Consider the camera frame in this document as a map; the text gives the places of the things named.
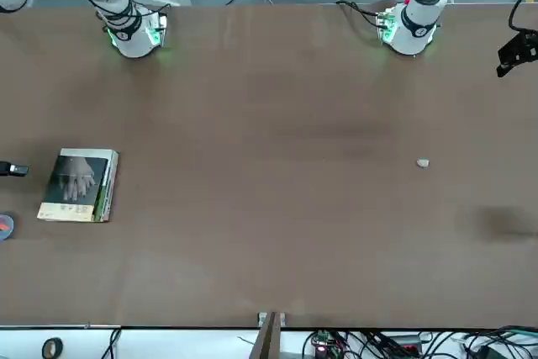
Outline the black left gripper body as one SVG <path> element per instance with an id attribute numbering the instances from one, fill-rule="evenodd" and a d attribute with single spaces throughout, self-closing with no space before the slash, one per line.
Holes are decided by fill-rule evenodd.
<path id="1" fill-rule="evenodd" d="M 524 33 L 525 59 L 537 58 L 537 31 L 527 29 Z"/>

